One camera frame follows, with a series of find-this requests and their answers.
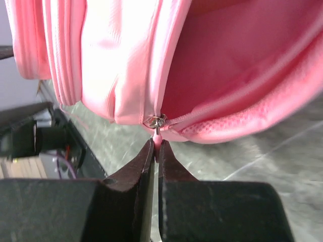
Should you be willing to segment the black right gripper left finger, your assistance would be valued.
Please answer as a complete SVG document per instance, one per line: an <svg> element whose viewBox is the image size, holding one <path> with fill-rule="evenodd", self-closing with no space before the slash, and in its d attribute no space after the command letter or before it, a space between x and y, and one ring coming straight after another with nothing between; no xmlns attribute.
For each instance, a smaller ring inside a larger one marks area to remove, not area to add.
<svg viewBox="0 0 323 242"><path fill-rule="evenodd" d="M154 143L105 179L1 180L1 241L150 241Z"/></svg>

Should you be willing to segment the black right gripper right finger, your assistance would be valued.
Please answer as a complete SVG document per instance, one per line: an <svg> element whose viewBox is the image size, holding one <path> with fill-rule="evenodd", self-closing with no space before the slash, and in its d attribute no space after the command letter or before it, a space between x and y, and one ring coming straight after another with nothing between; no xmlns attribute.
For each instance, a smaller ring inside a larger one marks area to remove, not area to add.
<svg viewBox="0 0 323 242"><path fill-rule="evenodd" d="M203 181L159 152L159 233L163 241L293 241L282 201L268 183Z"/></svg>

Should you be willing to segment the pink school backpack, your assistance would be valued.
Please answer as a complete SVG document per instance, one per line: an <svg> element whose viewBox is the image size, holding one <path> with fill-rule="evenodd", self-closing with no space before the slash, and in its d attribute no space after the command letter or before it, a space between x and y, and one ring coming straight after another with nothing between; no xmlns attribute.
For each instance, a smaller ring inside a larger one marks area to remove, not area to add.
<svg viewBox="0 0 323 242"><path fill-rule="evenodd" d="M322 91L322 1L6 1L17 68L170 141L257 133Z"/></svg>

